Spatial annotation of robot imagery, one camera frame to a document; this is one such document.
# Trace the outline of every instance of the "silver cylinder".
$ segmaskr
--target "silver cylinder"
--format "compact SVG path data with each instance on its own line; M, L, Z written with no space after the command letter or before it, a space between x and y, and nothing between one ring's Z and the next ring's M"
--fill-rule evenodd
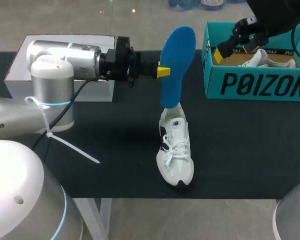
M40 196L22 222L0 240L92 240L72 200L44 167Z
M99 76L101 49L94 45L59 41L36 40L30 43L26 52L28 69L42 55L52 55L73 66L76 80L90 80Z
M300 184L277 205L272 228L276 240L300 240Z
M48 122L56 119L65 107L66 105L45 106L44 112ZM52 129L53 132L64 131L74 124L71 115L62 121L64 122L59 122ZM0 97L0 139L35 133L44 128L43 116L34 102Z
M69 62L51 55L42 55L31 65L33 96L41 105L61 113L74 94L74 70ZM67 126L74 121L73 106L56 126Z

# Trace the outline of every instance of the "floor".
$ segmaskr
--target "floor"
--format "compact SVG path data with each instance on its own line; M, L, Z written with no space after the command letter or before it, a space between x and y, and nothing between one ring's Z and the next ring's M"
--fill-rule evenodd
M26 35L129 36L136 50L160 50L180 25L203 44L207 21L252 16L246 3L217 12L175 12L168 0L0 0L0 51L17 51ZM270 200L114 199L110 240L273 240Z

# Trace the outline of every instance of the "teal shoe box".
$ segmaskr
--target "teal shoe box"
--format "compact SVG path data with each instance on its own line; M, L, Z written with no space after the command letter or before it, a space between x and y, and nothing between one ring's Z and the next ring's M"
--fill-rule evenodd
M269 39L262 48L269 54L289 55L298 68L242 67L214 65L217 45L229 39L235 22L208 22L202 47L205 95L208 99L269 100L300 102L300 58L294 54L291 31ZM300 25L295 31L300 52ZM233 49L245 54L242 46Z

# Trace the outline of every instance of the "black table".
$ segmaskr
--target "black table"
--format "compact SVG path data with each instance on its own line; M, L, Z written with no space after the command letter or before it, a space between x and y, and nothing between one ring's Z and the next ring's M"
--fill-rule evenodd
M15 56L0 52L0 97ZM146 51L158 60L160 51ZM169 187L159 173L160 83L116 82L113 102L75 103L75 124L57 133L101 164L52 140L47 167L73 198L280 199L300 182L300 102L206 99L201 51L183 80L194 177ZM13 140L32 146L38 136ZM42 158L47 139L37 154Z

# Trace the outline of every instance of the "shoe tongue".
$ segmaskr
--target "shoe tongue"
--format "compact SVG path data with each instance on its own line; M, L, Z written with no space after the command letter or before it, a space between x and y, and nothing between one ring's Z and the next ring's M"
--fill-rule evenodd
M254 56L251 58L250 62L246 65L247 67L257 67L265 64L268 54L265 50L259 49Z
M170 121L170 132L174 142L184 141L186 131L186 121L182 117L174 118Z

